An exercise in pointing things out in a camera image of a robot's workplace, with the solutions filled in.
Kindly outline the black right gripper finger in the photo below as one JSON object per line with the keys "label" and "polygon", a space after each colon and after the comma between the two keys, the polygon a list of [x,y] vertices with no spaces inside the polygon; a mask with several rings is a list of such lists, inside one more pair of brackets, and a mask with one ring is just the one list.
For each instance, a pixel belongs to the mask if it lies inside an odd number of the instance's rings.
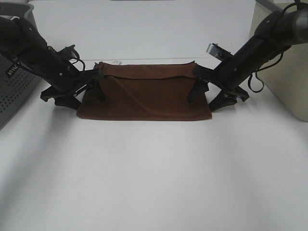
{"label": "black right gripper finger", "polygon": [[200,94],[204,93],[204,91],[204,83],[200,78],[196,78],[192,89],[187,96],[188,103],[192,103]]}
{"label": "black right gripper finger", "polygon": [[210,102],[209,108],[214,112],[220,108],[231,106],[235,104],[235,98],[228,95],[218,95],[213,101]]}

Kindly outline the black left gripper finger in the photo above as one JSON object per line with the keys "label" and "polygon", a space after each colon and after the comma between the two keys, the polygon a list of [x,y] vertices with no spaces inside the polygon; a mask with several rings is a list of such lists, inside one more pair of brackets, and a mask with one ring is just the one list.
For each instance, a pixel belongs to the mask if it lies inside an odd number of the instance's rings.
{"label": "black left gripper finger", "polygon": [[55,105],[68,108],[79,108],[81,102],[75,97],[61,97],[55,99]]}
{"label": "black left gripper finger", "polygon": [[105,102],[106,97],[105,94],[100,86],[99,80],[95,80],[93,84],[93,89],[92,89],[93,95],[100,101],[100,102]]}

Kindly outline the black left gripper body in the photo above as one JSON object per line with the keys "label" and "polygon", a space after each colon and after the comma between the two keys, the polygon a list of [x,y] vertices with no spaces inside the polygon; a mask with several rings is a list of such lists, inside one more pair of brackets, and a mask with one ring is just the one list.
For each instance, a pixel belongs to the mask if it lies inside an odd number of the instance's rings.
{"label": "black left gripper body", "polygon": [[69,82],[64,82],[62,79],[60,84],[53,84],[46,90],[44,90],[40,98],[43,101],[48,101],[50,98],[61,98],[61,97],[68,97],[68,96],[77,96],[83,90],[89,90],[92,93],[93,84],[95,80],[101,79],[101,70],[99,69],[92,69],[86,71],[79,71],[78,75],[74,79],[67,79]]}

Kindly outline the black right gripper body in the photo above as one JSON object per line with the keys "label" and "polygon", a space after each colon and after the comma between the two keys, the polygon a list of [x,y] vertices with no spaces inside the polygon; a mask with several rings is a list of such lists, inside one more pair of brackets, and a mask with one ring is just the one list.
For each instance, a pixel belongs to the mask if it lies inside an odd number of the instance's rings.
{"label": "black right gripper body", "polygon": [[206,68],[203,66],[195,66],[192,69],[192,73],[195,76],[195,79],[200,78],[204,83],[204,93],[209,91],[208,83],[212,83],[215,86],[219,87],[223,92],[234,95],[235,97],[240,98],[242,101],[246,101],[248,99],[248,93],[245,90],[243,90],[239,86],[234,88],[227,87],[225,83],[222,83],[222,81],[218,79],[219,74],[213,69]]}

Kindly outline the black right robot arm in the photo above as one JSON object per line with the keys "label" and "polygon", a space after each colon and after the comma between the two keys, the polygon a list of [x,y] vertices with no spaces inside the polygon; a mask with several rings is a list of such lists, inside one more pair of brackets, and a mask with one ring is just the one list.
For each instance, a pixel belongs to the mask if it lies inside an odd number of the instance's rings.
{"label": "black right robot arm", "polygon": [[195,82],[187,96],[188,103],[209,90],[212,83],[221,89],[209,104],[213,112],[234,105],[237,99],[243,102],[248,93],[240,88],[246,79],[251,80],[263,66],[276,56],[283,57],[293,45],[308,41],[308,5],[296,0],[281,11],[269,14],[255,29],[253,36],[235,54],[229,53],[215,43],[209,44],[207,53],[221,62],[215,69],[196,65],[193,69]]}

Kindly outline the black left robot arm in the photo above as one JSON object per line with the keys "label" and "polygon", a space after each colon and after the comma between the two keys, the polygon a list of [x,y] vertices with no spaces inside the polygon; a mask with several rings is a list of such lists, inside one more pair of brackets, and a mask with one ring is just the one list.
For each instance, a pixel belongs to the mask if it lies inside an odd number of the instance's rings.
{"label": "black left robot arm", "polygon": [[49,46],[37,29],[24,18],[0,19],[0,53],[22,68],[49,83],[40,98],[50,98],[55,105],[78,109],[76,99],[81,92],[92,94],[101,102],[105,94],[100,87],[103,75],[97,69],[79,71],[74,64],[84,63],[74,45],[56,51]]}

